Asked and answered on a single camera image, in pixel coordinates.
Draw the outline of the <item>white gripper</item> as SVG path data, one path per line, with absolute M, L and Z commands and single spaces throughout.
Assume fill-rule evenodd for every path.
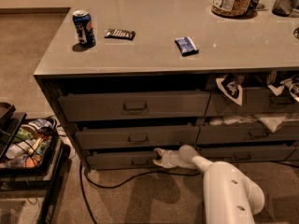
M 163 148 L 156 147 L 154 151 L 161 157 L 160 160 L 153 160 L 153 163 L 157 166 L 175 168 L 181 167 L 183 164 L 183 160 L 180 158 L 177 150 L 164 150 Z

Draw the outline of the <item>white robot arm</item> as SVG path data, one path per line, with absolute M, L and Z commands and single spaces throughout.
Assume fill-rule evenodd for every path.
M 203 174 L 206 224 L 255 224 L 264 207 L 263 190 L 238 168 L 225 161 L 210 161 L 193 147 L 179 150 L 156 147 L 153 163 L 163 168 L 198 169 Z

